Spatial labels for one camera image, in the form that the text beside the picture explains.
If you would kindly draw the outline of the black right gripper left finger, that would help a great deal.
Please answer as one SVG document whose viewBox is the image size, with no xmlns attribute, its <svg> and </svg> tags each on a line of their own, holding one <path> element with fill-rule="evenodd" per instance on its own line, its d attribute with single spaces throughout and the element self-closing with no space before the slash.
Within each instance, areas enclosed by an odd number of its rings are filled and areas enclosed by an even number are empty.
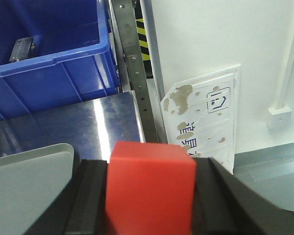
<svg viewBox="0 0 294 235">
<path fill-rule="evenodd" d="M 104 235 L 107 162 L 82 160 L 68 184 L 26 235 Z"/>
</svg>

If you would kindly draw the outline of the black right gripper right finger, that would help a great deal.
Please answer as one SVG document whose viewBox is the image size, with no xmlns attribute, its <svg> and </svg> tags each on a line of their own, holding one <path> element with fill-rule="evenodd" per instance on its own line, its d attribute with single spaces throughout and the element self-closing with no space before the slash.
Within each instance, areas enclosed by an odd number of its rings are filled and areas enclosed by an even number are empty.
<svg viewBox="0 0 294 235">
<path fill-rule="evenodd" d="M 294 235 L 294 211 L 260 196 L 212 158 L 196 158 L 194 235 Z"/>
</svg>

